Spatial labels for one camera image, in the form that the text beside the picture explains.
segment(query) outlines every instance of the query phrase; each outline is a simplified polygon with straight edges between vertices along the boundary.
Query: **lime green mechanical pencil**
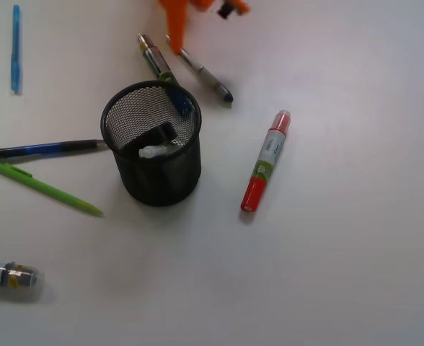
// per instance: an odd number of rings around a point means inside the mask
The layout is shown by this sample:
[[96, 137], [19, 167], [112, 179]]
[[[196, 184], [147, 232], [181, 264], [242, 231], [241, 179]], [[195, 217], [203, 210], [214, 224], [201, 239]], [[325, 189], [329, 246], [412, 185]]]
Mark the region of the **lime green mechanical pencil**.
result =
[[44, 184], [43, 182], [34, 179], [32, 174], [25, 172], [11, 164], [0, 163], [0, 174], [10, 179], [16, 180], [23, 185], [31, 187], [32, 189], [37, 190], [44, 195], [55, 198], [56, 200], [70, 205], [71, 207], [75, 207], [79, 210], [94, 214], [96, 216], [103, 215], [103, 212], [100, 209], [94, 207], [92, 204], [80, 200], [66, 192], [60, 191], [59, 189], [56, 189], [50, 185]]

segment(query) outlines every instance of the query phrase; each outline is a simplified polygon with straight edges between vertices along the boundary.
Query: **red marker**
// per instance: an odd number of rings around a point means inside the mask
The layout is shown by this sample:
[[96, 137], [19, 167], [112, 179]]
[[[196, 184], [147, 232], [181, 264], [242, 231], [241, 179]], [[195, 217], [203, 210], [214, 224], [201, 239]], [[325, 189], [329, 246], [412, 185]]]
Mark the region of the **red marker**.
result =
[[283, 148], [287, 136], [287, 129], [291, 123], [291, 114], [287, 110], [281, 110], [275, 117], [270, 130], [265, 138], [254, 171], [250, 177], [249, 186], [241, 203], [243, 211], [256, 211], [263, 191], [270, 180], [271, 173], [275, 168], [276, 160]]

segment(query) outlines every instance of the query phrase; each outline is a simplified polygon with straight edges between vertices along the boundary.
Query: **mesh cup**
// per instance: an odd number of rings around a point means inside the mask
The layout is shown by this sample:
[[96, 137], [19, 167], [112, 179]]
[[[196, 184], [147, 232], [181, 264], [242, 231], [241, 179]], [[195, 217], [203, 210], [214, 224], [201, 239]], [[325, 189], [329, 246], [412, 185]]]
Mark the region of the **mesh cup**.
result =
[[[128, 144], [162, 123], [177, 133], [177, 150], [152, 159], [128, 152]], [[103, 111], [103, 139], [112, 150], [126, 190], [147, 205], [172, 205], [186, 198], [198, 183], [201, 115], [193, 96], [178, 85], [144, 81], [117, 93]]]

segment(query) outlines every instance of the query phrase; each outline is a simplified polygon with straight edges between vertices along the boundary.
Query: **orange object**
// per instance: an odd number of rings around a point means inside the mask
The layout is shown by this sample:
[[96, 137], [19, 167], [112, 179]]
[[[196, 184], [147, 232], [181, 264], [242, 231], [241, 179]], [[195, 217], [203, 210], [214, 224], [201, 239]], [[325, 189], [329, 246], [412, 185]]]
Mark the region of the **orange object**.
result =
[[[215, 0], [190, 0], [190, 3], [198, 10], [207, 10]], [[227, 0], [236, 7], [238, 13], [244, 14], [250, 8], [242, 0]], [[170, 47], [176, 54], [180, 54], [183, 48], [183, 35], [185, 33], [186, 11], [188, 0], [159, 0], [166, 10], [167, 34], [170, 36]]]

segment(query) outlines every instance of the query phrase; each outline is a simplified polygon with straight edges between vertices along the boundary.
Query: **silver pen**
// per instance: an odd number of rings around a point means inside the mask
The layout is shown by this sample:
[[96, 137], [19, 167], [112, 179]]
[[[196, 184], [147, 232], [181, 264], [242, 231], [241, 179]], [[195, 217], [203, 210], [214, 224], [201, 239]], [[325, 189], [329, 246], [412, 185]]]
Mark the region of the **silver pen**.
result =
[[[166, 35], [166, 43], [170, 45], [170, 37]], [[198, 75], [198, 78], [207, 86], [212, 88], [212, 90], [225, 102], [233, 102], [233, 95], [231, 92], [208, 71], [204, 66], [191, 58], [190, 54], [182, 48], [180, 51], [180, 56], [186, 62], [186, 64], [191, 67], [192, 70]]]

